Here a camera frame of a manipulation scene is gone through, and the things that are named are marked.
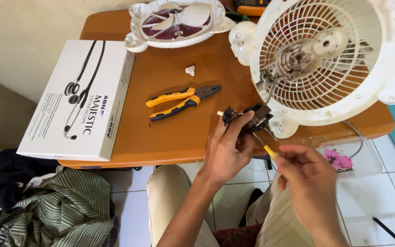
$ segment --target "clear plastic container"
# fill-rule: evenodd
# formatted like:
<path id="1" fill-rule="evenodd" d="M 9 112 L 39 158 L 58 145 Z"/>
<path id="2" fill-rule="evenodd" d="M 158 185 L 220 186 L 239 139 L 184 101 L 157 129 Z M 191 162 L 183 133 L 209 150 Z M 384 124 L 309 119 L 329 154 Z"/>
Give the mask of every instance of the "clear plastic container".
<path id="1" fill-rule="evenodd" d="M 339 182 L 350 178 L 366 177 L 382 173 L 383 162 L 379 159 L 375 149 L 365 137 L 325 142 L 318 148 L 318 152 L 325 155 L 326 149 L 336 149 L 340 155 L 348 157 L 351 157 L 356 153 L 356 155 L 351 158 L 353 170 L 338 173 Z"/>

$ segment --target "beige pants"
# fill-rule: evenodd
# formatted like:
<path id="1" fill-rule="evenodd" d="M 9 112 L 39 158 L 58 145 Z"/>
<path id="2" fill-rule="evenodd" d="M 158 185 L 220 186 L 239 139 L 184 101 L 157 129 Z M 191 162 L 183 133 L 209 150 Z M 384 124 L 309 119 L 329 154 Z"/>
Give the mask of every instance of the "beige pants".
<path id="1" fill-rule="evenodd" d="M 158 167 L 147 182 L 149 197 L 149 229 L 152 246 L 158 244 L 170 220 L 178 210 L 190 189 L 191 181 L 178 165 Z M 272 183 L 246 212 L 246 225 L 263 223 L 257 236 L 256 247 L 314 246 L 310 234 L 295 217 L 291 194 L 288 189 L 280 191 Z M 218 247 L 216 239 L 204 220 L 195 247 Z"/>

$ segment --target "table surface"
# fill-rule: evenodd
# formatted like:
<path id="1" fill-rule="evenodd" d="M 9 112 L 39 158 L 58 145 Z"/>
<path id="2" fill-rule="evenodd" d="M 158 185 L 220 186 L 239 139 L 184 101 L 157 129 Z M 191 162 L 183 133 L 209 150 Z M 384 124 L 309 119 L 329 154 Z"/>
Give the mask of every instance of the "table surface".
<path id="1" fill-rule="evenodd" d="M 124 40 L 130 32 L 128 10 L 92 14 L 86 19 L 80 39 Z M 191 77 L 185 68 L 196 66 Z M 154 96 L 180 91 L 186 87 L 220 84 L 222 90 L 193 108 L 162 121 L 151 122 L 149 115 L 169 109 L 178 101 L 148 108 L 144 102 Z M 180 164 L 203 160 L 207 136 L 228 106 L 239 109 L 261 99 L 252 82 L 248 66 L 234 57 L 228 32 L 215 34 L 201 43 L 177 49 L 149 47 L 137 53 L 129 82 L 123 113 L 118 127 L 111 160 L 59 160 L 72 168 L 89 166 L 112 168 L 163 164 Z M 386 105 L 377 102 L 348 120 L 363 136 L 371 139 L 390 133 L 394 120 Z M 281 144 L 319 144 L 339 138 L 355 137 L 356 133 L 340 122 L 325 126 L 299 126 L 290 138 L 274 141 L 266 132 L 257 133 L 272 149 Z M 257 148 L 254 156 L 266 155 Z"/>

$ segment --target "multimeter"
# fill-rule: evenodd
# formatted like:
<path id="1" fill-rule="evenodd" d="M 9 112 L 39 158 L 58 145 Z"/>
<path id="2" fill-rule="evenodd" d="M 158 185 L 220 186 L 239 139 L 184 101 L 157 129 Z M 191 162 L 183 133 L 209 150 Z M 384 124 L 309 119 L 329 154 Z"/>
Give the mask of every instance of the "multimeter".
<path id="1" fill-rule="evenodd" d="M 261 16 L 271 0 L 233 0 L 237 13 Z"/>

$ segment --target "stethoscope box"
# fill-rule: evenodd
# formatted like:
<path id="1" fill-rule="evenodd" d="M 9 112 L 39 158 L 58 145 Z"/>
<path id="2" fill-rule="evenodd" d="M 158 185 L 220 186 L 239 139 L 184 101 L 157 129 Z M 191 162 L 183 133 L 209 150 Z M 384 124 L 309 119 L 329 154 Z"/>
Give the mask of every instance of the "stethoscope box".
<path id="1" fill-rule="evenodd" d="M 68 40 L 17 153 L 110 160 L 134 58 L 123 41 Z"/>

